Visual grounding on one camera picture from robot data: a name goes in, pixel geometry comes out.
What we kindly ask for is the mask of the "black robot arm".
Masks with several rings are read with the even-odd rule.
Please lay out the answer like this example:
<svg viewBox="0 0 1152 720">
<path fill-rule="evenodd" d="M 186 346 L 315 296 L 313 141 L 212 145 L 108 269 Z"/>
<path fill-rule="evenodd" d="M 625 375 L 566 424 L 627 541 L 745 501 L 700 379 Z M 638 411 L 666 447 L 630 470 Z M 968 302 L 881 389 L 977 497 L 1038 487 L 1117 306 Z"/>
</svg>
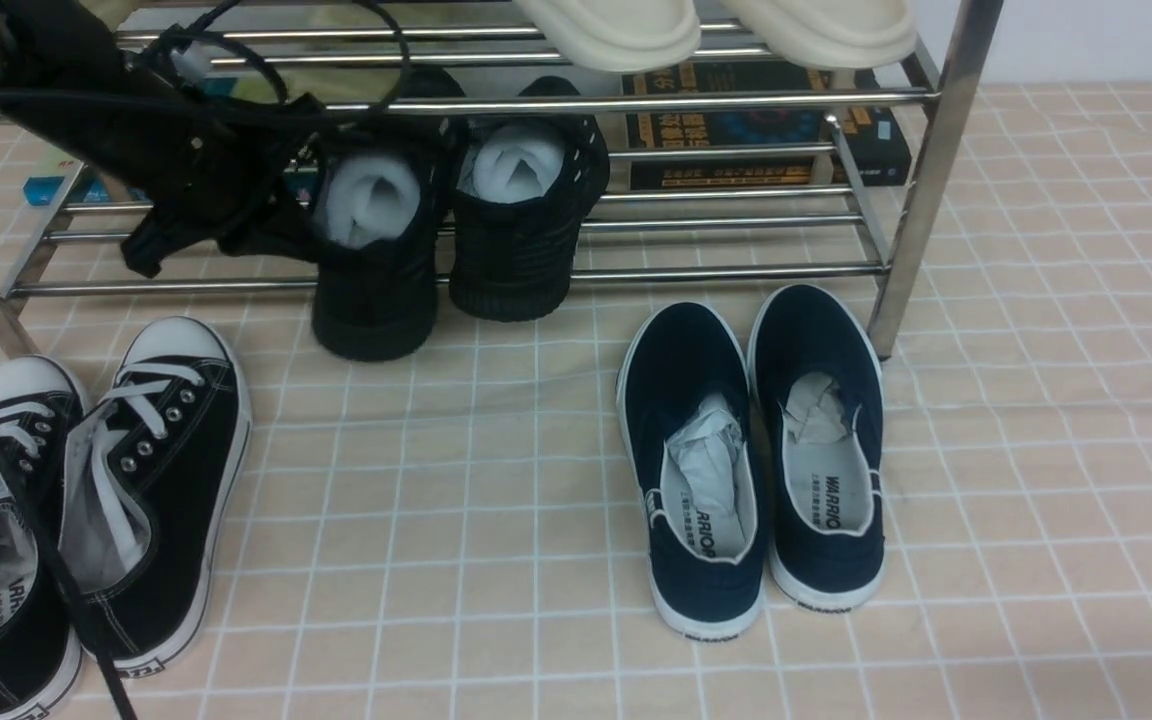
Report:
<svg viewBox="0 0 1152 720">
<path fill-rule="evenodd" d="M 78 1 L 0 1 L 0 118 L 150 200 L 122 241 L 128 270 L 214 241 L 225 255 L 314 263 L 320 232 L 285 184 L 321 105 L 207 94 L 168 47 L 120 50 Z"/>
</svg>

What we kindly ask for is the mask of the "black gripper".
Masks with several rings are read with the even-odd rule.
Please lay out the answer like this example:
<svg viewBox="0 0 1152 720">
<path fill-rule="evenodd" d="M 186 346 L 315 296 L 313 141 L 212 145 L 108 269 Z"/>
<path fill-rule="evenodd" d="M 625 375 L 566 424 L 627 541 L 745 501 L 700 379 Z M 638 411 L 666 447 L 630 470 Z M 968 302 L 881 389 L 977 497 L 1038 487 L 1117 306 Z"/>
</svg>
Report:
<svg viewBox="0 0 1152 720">
<path fill-rule="evenodd" d="M 283 179 L 326 124 L 314 96 L 262 104 L 205 94 L 111 40 L 88 41 L 86 88 L 111 99 L 88 109 L 88 162 L 154 205 L 120 242 L 127 270 L 154 279 L 204 240 L 223 251 L 314 251 L 314 227 Z"/>
</svg>

